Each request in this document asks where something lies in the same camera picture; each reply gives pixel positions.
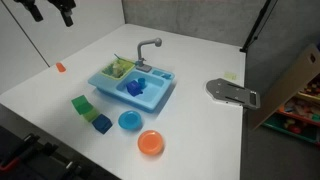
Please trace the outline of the grey toy faucet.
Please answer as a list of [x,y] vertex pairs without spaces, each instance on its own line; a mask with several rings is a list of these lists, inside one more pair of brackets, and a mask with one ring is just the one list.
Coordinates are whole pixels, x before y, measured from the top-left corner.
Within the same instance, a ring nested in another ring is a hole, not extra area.
[[162,39],[154,38],[154,39],[144,40],[139,42],[137,45],[136,69],[146,73],[152,70],[152,67],[145,63],[146,61],[145,52],[148,50],[149,46],[161,47]]

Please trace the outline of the green translucent cube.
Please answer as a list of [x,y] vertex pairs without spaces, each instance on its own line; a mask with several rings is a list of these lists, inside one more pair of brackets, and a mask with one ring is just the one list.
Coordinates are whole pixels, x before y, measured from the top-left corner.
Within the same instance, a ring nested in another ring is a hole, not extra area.
[[98,110],[87,100],[84,95],[72,99],[71,103],[77,113],[88,122],[93,121],[99,115]]

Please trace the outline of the grey metal mounting plate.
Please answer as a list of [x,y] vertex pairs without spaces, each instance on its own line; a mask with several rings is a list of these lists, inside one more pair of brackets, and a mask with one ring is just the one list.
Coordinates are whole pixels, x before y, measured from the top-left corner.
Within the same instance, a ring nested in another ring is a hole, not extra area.
[[214,100],[226,104],[238,105],[251,110],[261,107],[258,92],[222,78],[209,80],[205,84],[205,90]]

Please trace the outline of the yellow-green drying rack basket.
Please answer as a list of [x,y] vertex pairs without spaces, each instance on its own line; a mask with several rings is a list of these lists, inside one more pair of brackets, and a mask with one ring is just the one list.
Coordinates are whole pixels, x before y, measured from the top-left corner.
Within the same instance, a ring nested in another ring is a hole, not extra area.
[[115,59],[101,70],[101,74],[113,80],[121,80],[133,68],[135,63],[127,59]]

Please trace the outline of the dark blue cube in sink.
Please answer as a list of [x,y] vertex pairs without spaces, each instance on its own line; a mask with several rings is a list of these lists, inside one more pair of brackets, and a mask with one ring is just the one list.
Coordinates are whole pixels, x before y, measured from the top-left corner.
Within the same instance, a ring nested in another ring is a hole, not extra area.
[[129,94],[132,96],[137,96],[139,94],[142,94],[142,88],[141,88],[140,84],[135,80],[127,83],[126,88],[127,88],[127,91],[129,92]]

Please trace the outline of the small orange cup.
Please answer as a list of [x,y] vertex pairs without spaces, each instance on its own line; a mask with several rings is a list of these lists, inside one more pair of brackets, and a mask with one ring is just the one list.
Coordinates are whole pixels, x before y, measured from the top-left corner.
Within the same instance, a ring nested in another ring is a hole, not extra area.
[[56,68],[57,68],[57,70],[58,70],[59,72],[65,72],[65,71],[66,71],[66,68],[65,68],[64,65],[63,65],[62,63],[60,63],[60,62],[58,62],[58,63],[56,64]]

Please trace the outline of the small yellow-green sticky pad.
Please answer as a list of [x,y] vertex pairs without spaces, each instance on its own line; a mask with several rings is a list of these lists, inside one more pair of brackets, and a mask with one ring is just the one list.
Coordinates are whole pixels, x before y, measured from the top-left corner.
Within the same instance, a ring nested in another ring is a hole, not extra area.
[[237,75],[235,73],[231,73],[231,72],[225,72],[224,77],[229,80],[236,80],[237,79]]

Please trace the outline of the wooden toy shelf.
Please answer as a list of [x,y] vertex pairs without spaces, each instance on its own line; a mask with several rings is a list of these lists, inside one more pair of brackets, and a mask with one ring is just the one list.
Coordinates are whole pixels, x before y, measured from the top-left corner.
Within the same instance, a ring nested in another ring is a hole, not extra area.
[[310,44],[272,85],[261,108],[249,114],[252,130],[264,126],[320,145],[320,51]]

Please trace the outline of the blue plastic plate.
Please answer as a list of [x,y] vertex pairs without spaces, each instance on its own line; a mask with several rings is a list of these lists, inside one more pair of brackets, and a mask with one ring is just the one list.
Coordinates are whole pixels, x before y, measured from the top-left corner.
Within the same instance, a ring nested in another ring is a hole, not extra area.
[[126,111],[119,116],[118,124],[125,130],[136,130],[142,126],[141,115],[137,111]]

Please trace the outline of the orange plastic plate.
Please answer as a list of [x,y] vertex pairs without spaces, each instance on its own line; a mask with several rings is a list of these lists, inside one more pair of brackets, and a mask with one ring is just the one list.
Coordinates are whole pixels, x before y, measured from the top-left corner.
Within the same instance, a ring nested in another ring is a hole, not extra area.
[[157,155],[164,147],[164,140],[159,132],[147,130],[139,136],[137,144],[143,154]]

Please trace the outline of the small blue cup in sink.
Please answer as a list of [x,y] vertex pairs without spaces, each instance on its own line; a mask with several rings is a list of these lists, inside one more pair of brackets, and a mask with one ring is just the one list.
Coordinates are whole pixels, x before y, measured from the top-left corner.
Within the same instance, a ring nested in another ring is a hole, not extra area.
[[146,80],[145,78],[138,78],[138,83],[140,84],[140,86],[142,88],[145,88],[146,87]]

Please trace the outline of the light blue toy sink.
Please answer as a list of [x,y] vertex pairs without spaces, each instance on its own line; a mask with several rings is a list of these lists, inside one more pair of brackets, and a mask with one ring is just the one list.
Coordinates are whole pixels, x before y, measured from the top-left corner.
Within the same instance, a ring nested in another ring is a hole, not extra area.
[[[156,109],[175,77],[173,73],[155,67],[146,73],[137,70],[136,64],[121,80],[107,78],[101,74],[101,70],[89,78],[89,84],[95,86],[104,94],[147,112],[152,112]],[[145,78],[146,87],[141,87],[142,94],[132,96],[127,91],[126,84],[133,80],[138,82],[138,78]]]

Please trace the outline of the black tripod pole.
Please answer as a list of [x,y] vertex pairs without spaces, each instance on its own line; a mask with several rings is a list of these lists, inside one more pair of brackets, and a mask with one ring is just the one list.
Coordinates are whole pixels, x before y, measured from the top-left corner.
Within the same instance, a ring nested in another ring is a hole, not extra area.
[[240,51],[243,53],[247,53],[249,47],[258,39],[260,33],[262,32],[264,26],[269,20],[275,6],[277,5],[278,0],[266,0],[263,7],[261,8],[257,19],[254,22],[252,29],[244,43],[244,45],[240,48]]

